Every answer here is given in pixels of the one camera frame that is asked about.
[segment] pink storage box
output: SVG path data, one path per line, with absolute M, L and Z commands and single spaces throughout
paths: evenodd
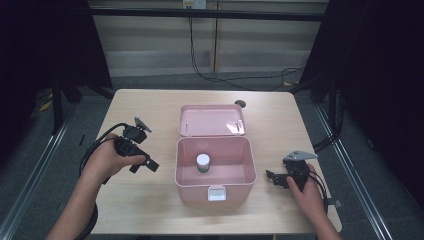
M 181 108 L 175 182 L 183 202 L 244 201 L 256 181 L 246 124 L 238 105 Z M 200 172 L 197 156 L 210 157 Z

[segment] hand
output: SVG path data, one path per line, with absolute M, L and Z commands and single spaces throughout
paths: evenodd
M 108 177 L 117 174 L 123 167 L 140 164 L 146 160 L 142 155 L 122 157 L 116 153 L 113 138 L 118 137 L 110 133 L 106 140 L 93 152 L 85 165 L 82 175 L 88 175 L 97 182 L 103 183 Z
M 315 168 L 311 164 L 308 163 L 308 167 L 311 171 L 315 172 Z M 292 177 L 287 177 L 287 183 L 296 199 L 298 207 L 310 221 L 319 221 L 322 217 L 326 217 L 321 192 L 311 178 L 308 178 L 306 181 L 303 192 L 299 190 Z

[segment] gray floor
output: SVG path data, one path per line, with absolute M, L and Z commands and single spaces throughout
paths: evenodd
M 251 76 L 253 73 L 221 74 L 222 77 Z M 267 73 L 272 76 L 278 73 Z M 152 76 L 142 78 L 113 79 L 115 89 L 211 89 L 241 90 L 225 82 L 213 83 L 200 79 L 194 74 Z M 249 89 L 262 91 L 273 89 L 281 83 L 281 78 L 258 78 L 237 80 L 232 83 Z M 284 91 L 289 87 L 279 87 L 275 91 Z M 110 105 L 107 100 L 87 89 L 82 101 L 75 107 L 69 119 L 69 125 L 41 179 L 31 202 L 26 209 L 13 239 L 43 239 L 60 214 L 61 209 L 71 193 L 78 177 L 78 165 L 87 147 L 95 140 L 98 129 Z M 309 92 L 296 94 L 300 112 L 305 122 L 312 143 L 326 136 L 318 118 L 315 105 L 309 99 Z M 65 101 L 65 115 L 73 105 Z M 26 184 L 32 169 L 37 164 L 51 135 L 53 126 L 52 109 L 45 112 L 34 110 L 25 126 L 26 134 L 10 157 L 10 161 L 0 170 L 0 217 L 5 219 L 13 207 L 20 190 Z M 352 162 L 363 180 L 370 196 L 381 212 L 393 239 L 423 239 L 424 214 L 419 209 L 402 184 L 397 181 L 384 164 L 378 152 L 370 149 L 367 138 L 360 126 L 351 120 L 348 113 L 344 121 L 341 140 Z M 370 221 L 360 203 L 340 160 L 329 146 L 319 152 L 320 164 L 327 179 L 327 184 L 335 200 L 343 205 L 338 213 L 343 224 L 341 234 L 344 239 L 378 239 Z M 136 236 L 93 236 L 92 239 L 135 239 Z M 315 239 L 314 235 L 277 236 L 278 239 Z M 198 236 L 154 236 L 154 240 L 199 239 Z M 220 239 L 272 239 L 272 236 L 221 236 Z

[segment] open lid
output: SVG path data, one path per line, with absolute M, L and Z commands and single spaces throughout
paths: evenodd
M 185 105 L 178 132 L 185 137 L 239 136 L 245 134 L 246 124 L 237 104 Z

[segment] person's left hand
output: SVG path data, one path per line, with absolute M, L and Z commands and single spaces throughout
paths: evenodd
M 82 175 L 103 183 L 108 177 L 117 174 L 123 167 L 129 165 L 140 164 L 146 160 L 142 155 L 122 157 L 116 150 L 113 138 L 118 137 L 116 134 L 110 133 L 106 136 L 105 142 L 93 152 L 84 167 Z

